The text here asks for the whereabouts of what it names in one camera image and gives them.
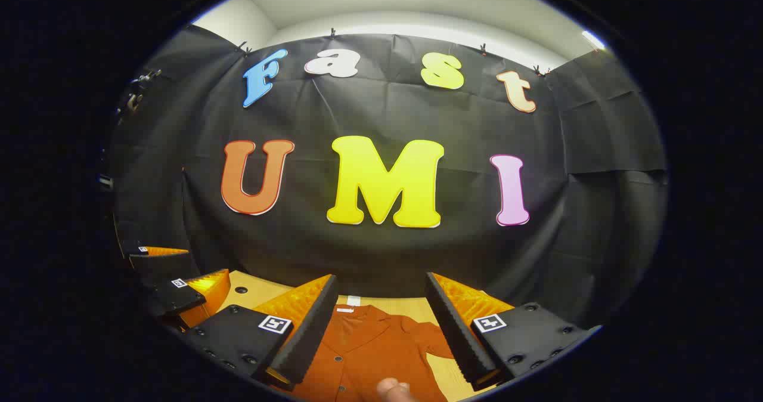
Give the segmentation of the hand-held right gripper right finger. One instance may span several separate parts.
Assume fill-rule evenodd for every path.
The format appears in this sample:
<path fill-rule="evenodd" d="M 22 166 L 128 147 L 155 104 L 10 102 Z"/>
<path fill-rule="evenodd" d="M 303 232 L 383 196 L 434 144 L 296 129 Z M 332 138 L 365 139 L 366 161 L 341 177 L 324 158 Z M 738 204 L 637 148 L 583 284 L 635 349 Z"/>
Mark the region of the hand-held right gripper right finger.
<path fill-rule="evenodd" d="M 583 328 L 539 302 L 511 306 L 428 272 L 426 299 L 465 380 L 475 391 L 512 385 L 561 360 L 601 326 Z"/>

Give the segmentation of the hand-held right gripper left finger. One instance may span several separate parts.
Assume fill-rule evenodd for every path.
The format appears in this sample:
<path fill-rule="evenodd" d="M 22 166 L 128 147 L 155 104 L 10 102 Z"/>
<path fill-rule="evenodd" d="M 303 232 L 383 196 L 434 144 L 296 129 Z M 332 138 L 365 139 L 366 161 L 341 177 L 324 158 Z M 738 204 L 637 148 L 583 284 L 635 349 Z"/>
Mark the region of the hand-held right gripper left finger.
<path fill-rule="evenodd" d="M 257 307 L 229 304 L 191 326 L 189 345 L 245 381 L 291 391 L 302 383 L 338 299 L 328 274 Z"/>

